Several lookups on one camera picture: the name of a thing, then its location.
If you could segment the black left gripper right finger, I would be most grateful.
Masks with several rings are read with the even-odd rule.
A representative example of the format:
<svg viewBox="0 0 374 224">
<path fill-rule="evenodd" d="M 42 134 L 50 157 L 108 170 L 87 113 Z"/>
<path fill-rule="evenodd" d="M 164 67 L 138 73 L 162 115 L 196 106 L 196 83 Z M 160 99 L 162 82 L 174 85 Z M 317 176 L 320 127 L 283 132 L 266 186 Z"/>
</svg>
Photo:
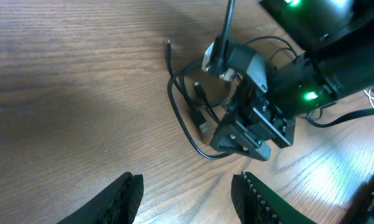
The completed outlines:
<svg viewBox="0 0 374 224">
<path fill-rule="evenodd" d="M 251 172 L 233 176 L 231 200 L 243 224 L 315 224 Z"/>
</svg>

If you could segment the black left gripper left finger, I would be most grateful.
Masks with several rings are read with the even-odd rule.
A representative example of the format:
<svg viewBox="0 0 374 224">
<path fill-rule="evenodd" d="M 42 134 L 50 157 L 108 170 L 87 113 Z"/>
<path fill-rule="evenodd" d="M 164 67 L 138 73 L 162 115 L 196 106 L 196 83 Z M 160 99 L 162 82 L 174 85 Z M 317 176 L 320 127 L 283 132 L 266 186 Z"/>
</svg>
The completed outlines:
<svg viewBox="0 0 374 224">
<path fill-rule="evenodd" d="M 144 195 L 141 174 L 125 172 L 60 224 L 132 224 Z"/>
</svg>

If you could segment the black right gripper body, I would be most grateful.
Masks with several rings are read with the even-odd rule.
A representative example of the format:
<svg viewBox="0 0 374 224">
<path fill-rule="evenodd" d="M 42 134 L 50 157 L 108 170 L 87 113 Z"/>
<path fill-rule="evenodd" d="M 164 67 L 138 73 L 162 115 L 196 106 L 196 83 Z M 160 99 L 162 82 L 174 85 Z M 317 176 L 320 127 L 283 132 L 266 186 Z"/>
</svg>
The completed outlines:
<svg viewBox="0 0 374 224">
<path fill-rule="evenodd" d="M 248 77 L 242 78 L 227 102 L 226 113 L 209 145 L 218 152 L 267 161 L 271 140 L 280 148 L 292 146 L 296 120 L 286 118 Z"/>
</svg>

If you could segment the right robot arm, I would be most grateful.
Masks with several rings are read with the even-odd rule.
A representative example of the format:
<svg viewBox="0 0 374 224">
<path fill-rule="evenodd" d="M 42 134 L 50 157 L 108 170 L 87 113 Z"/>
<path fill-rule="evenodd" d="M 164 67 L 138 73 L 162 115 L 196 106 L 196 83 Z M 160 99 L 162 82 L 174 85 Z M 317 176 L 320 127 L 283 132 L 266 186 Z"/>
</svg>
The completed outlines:
<svg viewBox="0 0 374 224">
<path fill-rule="evenodd" d="M 233 1 L 202 70 L 230 82 L 242 76 L 215 130 L 218 152 L 267 161 L 267 141 L 293 144 L 297 116 L 374 85 L 374 1 L 261 1 L 303 53 L 276 68 L 229 36 Z"/>
</svg>

